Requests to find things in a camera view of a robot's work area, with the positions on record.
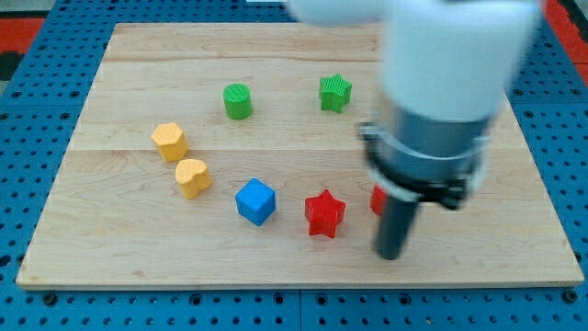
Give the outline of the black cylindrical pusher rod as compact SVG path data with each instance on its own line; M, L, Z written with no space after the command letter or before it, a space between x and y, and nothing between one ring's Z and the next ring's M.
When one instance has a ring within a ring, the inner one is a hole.
M395 197L384 200L374 243L375 251L382 258L394 260L400 257L418 208L418 201Z

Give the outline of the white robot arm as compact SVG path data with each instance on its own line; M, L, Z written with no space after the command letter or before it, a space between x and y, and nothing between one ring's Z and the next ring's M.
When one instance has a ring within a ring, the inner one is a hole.
M481 185L488 128L541 3L291 0L287 8L318 27L383 26L374 118L358 132L386 195L374 246L396 259L421 203L454 211Z

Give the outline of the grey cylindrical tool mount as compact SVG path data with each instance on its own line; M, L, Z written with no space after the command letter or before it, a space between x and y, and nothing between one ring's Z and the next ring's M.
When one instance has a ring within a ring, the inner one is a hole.
M359 127L368 168L394 202L462 207L480 185L489 117L422 114L377 92L373 120Z

